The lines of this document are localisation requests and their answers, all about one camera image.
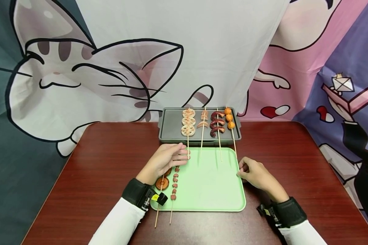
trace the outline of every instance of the wooden table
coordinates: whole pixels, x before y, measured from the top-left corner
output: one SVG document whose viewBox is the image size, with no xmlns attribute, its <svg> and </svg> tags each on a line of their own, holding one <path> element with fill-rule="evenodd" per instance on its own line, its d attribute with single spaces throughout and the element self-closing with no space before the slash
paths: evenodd
<svg viewBox="0 0 368 245">
<path fill-rule="evenodd" d="M 238 158 L 264 163 L 329 245 L 368 245 L 368 225 L 308 131 L 295 122 L 244 122 Z M 88 244 L 122 191 L 158 148 L 156 123 L 89 126 L 32 225 L 24 245 Z M 281 244 L 259 216 L 259 197 L 245 185 L 242 212 L 150 210 L 130 244 Z"/>
</svg>

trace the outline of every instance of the green tray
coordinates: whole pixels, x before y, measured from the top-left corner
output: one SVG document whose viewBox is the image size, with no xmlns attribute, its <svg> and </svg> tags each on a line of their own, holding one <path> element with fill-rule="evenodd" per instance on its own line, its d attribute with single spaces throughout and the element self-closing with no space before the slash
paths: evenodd
<svg viewBox="0 0 368 245">
<path fill-rule="evenodd" d="M 234 150 L 219 147 L 203 147 L 200 158 L 200 147 L 190 147 L 191 159 L 180 166 L 178 177 L 177 199 L 173 203 L 173 211 L 200 212 L 240 212 L 246 206 L 243 183 L 236 175 L 239 171 Z M 163 191 L 168 201 L 160 206 L 160 211 L 170 211 L 172 200 L 172 184 L 174 167 L 167 176 L 169 187 Z M 158 203 L 151 201 L 151 207 L 157 210 Z"/>
</svg>

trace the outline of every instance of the cartoon cat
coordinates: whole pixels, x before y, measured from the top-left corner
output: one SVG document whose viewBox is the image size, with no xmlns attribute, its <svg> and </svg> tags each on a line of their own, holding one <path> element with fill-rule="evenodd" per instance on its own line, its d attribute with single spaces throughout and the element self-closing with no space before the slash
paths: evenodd
<svg viewBox="0 0 368 245">
<path fill-rule="evenodd" d="M 56 142 L 68 156 L 86 127 L 98 121 L 156 121 L 164 91 L 183 47 L 157 39 L 133 39 L 97 48 L 55 0 L 13 1 L 13 27 L 23 60 L 6 90 L 7 114 L 21 131 Z M 194 88 L 169 106 L 204 106 L 213 88 Z"/>
<path fill-rule="evenodd" d="M 270 46 L 300 51 L 323 35 L 341 0 L 291 0 Z"/>
</svg>

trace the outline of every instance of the white sleeve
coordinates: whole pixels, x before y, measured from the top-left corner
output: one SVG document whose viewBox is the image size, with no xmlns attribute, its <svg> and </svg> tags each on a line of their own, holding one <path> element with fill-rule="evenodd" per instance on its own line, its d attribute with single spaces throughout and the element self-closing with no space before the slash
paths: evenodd
<svg viewBox="0 0 368 245">
<path fill-rule="evenodd" d="M 126 245 L 145 211 L 120 198 L 94 233 L 89 245 Z"/>
<path fill-rule="evenodd" d="M 279 229 L 288 245 L 327 245 L 308 220 L 290 228 Z"/>
</svg>

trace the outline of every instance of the gray tray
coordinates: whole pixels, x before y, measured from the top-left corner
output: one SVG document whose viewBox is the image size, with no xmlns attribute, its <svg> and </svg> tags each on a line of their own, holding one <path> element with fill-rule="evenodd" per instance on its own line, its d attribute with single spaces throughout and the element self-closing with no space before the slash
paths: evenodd
<svg viewBox="0 0 368 245">
<path fill-rule="evenodd" d="M 195 127 L 198 123 L 200 123 L 202 120 L 200 119 L 200 115 L 202 111 L 204 111 L 204 108 L 192 108 L 195 110 L 195 117 L 196 120 Z M 218 110 L 223 111 L 225 108 L 221 107 L 218 108 Z M 162 116 L 160 117 L 158 121 L 158 128 L 160 129 L 158 138 L 159 140 L 164 144 L 178 144 L 179 142 L 183 142 L 184 144 L 187 143 L 187 137 L 183 136 L 181 134 L 181 127 L 183 126 L 181 123 L 182 111 L 185 110 L 185 108 L 164 108 Z M 207 108 L 208 113 L 208 123 L 211 123 L 211 113 L 216 111 L 217 108 Z M 236 127 L 233 129 L 235 140 L 241 140 L 241 132 L 240 132 L 240 121 L 236 117 L 236 112 L 233 108 L 232 115 L 233 115 L 233 121 L 236 124 Z M 228 129 L 228 123 L 225 123 L 225 133 L 220 133 L 220 141 L 221 145 L 233 145 L 233 138 L 231 130 Z M 203 145 L 219 145 L 218 143 L 218 135 L 214 138 L 210 135 L 211 129 L 210 128 L 204 128 L 203 133 Z M 199 146 L 201 144 L 202 140 L 202 128 L 196 129 L 195 134 L 191 137 L 189 137 L 190 145 L 192 146 Z"/>
</svg>

